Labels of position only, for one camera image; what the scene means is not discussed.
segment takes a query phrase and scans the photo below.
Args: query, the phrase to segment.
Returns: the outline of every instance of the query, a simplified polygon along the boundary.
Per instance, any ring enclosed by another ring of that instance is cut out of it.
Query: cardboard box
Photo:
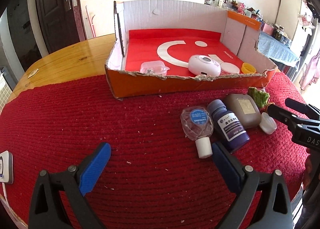
[[[170,68],[167,75],[196,77],[188,69],[193,55],[207,55],[218,63],[231,63],[241,70],[242,60],[224,46],[220,38],[221,33],[186,28],[130,30],[123,70],[140,71],[142,63],[161,60]]]
[[[277,66],[257,51],[261,23],[205,4],[177,0],[115,2],[116,43],[106,61],[107,81],[115,98],[192,90],[266,87]],[[221,33],[220,42],[257,74],[219,77],[155,76],[124,71],[129,30],[186,28]]]

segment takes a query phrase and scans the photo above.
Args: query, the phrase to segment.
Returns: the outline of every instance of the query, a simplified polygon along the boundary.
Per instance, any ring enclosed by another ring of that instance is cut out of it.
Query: tiled wall
[[[9,100],[12,91],[10,87],[7,85],[3,75],[0,75],[0,114],[2,112],[3,107]]]

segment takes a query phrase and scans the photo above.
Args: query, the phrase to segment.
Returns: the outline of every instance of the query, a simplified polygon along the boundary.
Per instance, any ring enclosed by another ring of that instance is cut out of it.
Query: bottle label
[[[238,103],[244,114],[255,114],[256,111],[249,99],[238,99]]]
[[[191,121],[194,124],[203,125],[208,121],[208,115],[204,110],[201,109],[194,109],[190,112]]]
[[[228,113],[221,117],[218,120],[218,125],[227,141],[231,141],[246,132],[234,113]]]

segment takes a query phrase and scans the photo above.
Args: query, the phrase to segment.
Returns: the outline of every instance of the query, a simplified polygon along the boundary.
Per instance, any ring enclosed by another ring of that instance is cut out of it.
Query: pink towel
[[[307,85],[311,85],[311,82],[316,83],[320,77],[320,51],[317,55],[311,58],[306,71],[304,72],[299,84],[301,90],[305,90]]]

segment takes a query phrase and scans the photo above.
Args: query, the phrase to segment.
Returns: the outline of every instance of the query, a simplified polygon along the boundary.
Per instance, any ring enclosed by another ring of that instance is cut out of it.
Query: blue tablecloth
[[[300,61],[300,57],[298,57],[284,44],[280,43],[264,32],[260,33],[258,50],[266,57],[281,62],[285,65],[291,67],[296,67],[296,65],[299,65],[297,62]]]

